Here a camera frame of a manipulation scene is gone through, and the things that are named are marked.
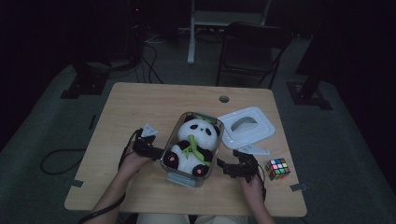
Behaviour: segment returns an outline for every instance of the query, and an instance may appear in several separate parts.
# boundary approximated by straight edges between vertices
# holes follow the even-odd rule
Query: table top
[[[219,100],[223,95],[229,97],[228,103]],[[286,178],[273,181],[265,174],[268,211],[275,217],[303,217],[306,214],[303,194],[290,189],[299,181],[272,92],[185,85],[116,83],[75,177],[83,185],[70,188],[64,206],[69,210],[91,210],[95,206],[117,172],[120,155],[131,134],[146,123],[159,131],[153,145],[164,148],[185,112],[217,118],[250,106],[260,108],[276,128],[274,135],[254,144],[270,150],[271,155],[255,158],[262,167],[271,159],[285,158],[291,170]],[[218,158],[238,163],[223,143]],[[167,180],[160,162],[153,161],[134,175],[126,195],[120,208],[123,212],[250,215],[239,181],[224,175],[217,165],[201,187],[187,188]]]

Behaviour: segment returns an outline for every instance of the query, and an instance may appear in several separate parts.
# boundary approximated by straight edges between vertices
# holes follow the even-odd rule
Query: person
[[[115,204],[116,207],[111,209],[102,215],[91,217],[88,220],[83,221],[85,224],[100,224],[100,223],[116,223],[117,217],[120,210],[120,198],[124,197],[125,190],[128,187],[129,181],[132,179],[134,174],[138,172],[146,162],[151,161],[151,158],[139,156],[133,150],[128,148],[125,157],[123,158],[122,164],[120,165],[119,171],[114,176],[113,180],[107,187],[105,193],[102,195],[96,206],[92,209],[91,214],[95,214],[98,211],[109,207],[111,204]],[[270,216],[267,208],[265,207],[264,200],[262,198],[262,183],[257,175],[253,176],[250,182],[247,182],[245,178],[238,177],[244,197],[247,201],[247,205],[256,219],[258,224],[272,224],[275,223],[273,218]],[[173,215],[173,214],[139,214],[137,224],[145,223],[180,223],[189,224],[187,215]],[[198,216],[195,220],[195,224],[221,224],[221,223],[235,223],[243,224],[248,223],[247,217],[237,216]]]

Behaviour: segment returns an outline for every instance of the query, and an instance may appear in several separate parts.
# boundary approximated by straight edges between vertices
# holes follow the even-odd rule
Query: black chair
[[[279,27],[230,23],[224,30],[216,86],[222,72],[259,76],[260,83],[272,73],[271,89],[280,56],[292,38],[290,31]]]

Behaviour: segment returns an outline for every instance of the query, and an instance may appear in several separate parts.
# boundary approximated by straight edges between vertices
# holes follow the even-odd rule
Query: chair backrest
[[[281,49],[282,51],[293,39],[292,33],[274,26],[262,26],[236,21],[225,28],[225,36],[233,36],[247,43],[262,48]]]

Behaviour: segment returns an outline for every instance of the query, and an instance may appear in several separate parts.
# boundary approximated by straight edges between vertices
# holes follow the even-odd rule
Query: wrist strap
[[[94,217],[99,217],[102,214],[107,213],[107,212],[115,209],[116,207],[118,207],[124,201],[124,199],[125,199],[125,193],[122,195],[122,197],[116,203],[113,203],[109,207],[106,207],[106,208],[104,208],[102,210],[99,210],[97,212],[88,214],[87,216],[85,216],[82,219],[80,219],[78,224],[82,224],[82,223],[84,223],[84,222],[86,222],[86,221],[88,221],[88,220],[90,220],[90,219],[92,219]]]

